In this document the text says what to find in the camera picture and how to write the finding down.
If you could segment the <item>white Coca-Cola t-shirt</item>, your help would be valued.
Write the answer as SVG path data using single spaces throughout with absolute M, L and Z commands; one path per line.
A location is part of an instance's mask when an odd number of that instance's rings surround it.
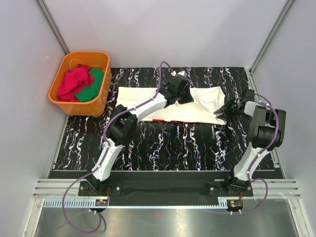
M 147 99 L 154 94 L 156 88 L 119 87 L 116 104 L 129 107 Z M 225 125 L 226 122 L 216 118 L 214 112 L 225 103 L 225 94 L 221 87 L 191 88 L 190 93 L 194 99 L 187 104 L 175 103 L 163 110 L 156 111 L 145 117 L 143 121 L 210 123 Z

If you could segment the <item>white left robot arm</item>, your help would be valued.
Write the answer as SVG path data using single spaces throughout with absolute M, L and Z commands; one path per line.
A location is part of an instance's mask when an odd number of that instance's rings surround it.
M 181 71 L 175 75 L 172 81 L 160 86 L 149 98 L 130 107 L 122 104 L 116 106 L 105 129 L 103 151 L 90 175 L 86 178 L 90 183 L 89 189 L 97 196 L 106 191 L 105 180 L 109 178 L 119 153 L 129 144 L 138 122 L 176 102 L 187 104 L 193 101 L 189 79 L 187 74 Z

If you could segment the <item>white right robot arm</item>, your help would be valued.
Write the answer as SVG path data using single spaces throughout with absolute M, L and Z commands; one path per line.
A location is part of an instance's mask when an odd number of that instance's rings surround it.
M 229 100 L 214 112 L 217 118 L 225 121 L 237 115 L 251 117 L 246 152 L 234 167 L 231 179 L 224 183 L 225 192 L 231 196 L 241 191 L 242 182 L 251 181 L 262 159 L 284 140 L 286 111 L 274 109 L 268 100 L 256 102 L 256 95 L 254 90 L 244 90 L 239 99 Z

